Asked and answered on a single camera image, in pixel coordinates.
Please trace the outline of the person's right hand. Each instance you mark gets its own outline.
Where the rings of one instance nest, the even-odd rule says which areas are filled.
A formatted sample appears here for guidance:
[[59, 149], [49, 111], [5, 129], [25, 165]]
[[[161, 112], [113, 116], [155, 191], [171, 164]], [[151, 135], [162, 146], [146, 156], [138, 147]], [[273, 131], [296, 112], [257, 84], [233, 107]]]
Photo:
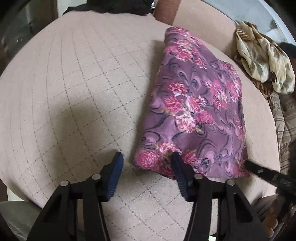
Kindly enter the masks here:
[[252, 205], [259, 220], [262, 222], [268, 238], [272, 238], [274, 235], [274, 231], [278, 226], [277, 216], [284, 202], [284, 197], [274, 194], [272, 196], [262, 197]]

